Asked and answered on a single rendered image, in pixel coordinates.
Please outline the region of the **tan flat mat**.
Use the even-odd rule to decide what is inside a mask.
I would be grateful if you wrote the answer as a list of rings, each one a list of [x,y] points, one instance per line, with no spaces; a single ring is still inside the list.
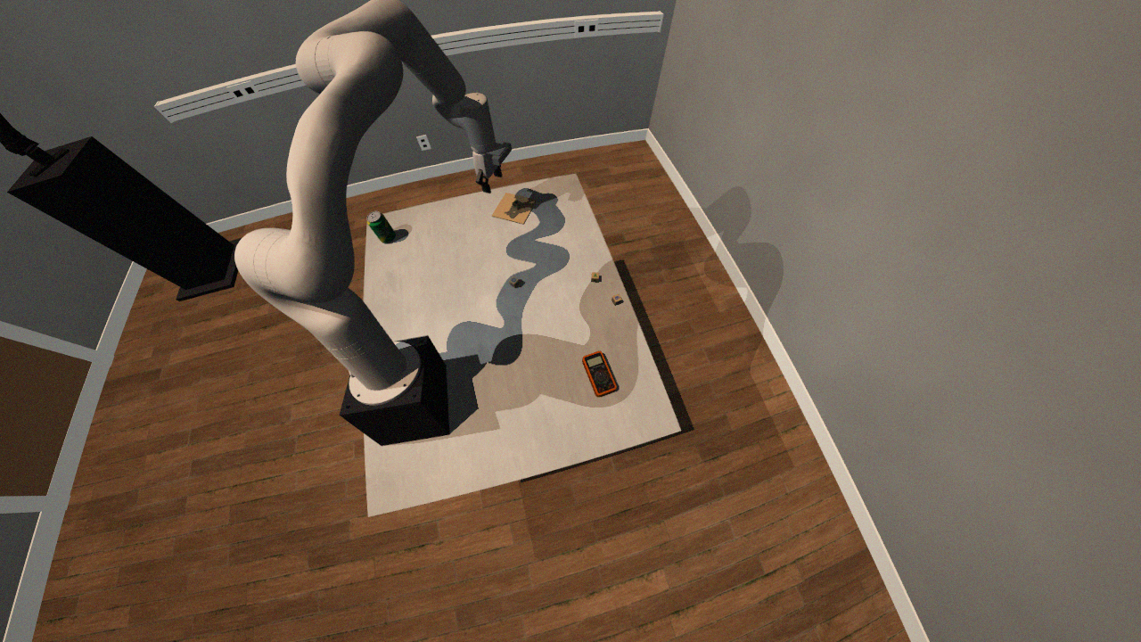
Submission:
[[[511,206],[513,200],[521,201],[521,208],[515,209]],[[537,200],[524,198],[524,196],[505,193],[492,217],[505,219],[509,222],[525,224],[527,217],[531,214],[531,208],[535,206],[535,203],[537,203]]]

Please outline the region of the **green drink can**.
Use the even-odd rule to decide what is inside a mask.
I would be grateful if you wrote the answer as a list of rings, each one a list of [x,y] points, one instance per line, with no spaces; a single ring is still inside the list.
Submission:
[[[374,211],[371,212],[366,219],[369,227],[371,227],[371,230],[374,231],[377,237],[379,237],[382,243],[393,243],[396,237],[396,233],[383,214],[380,214],[379,211]]]

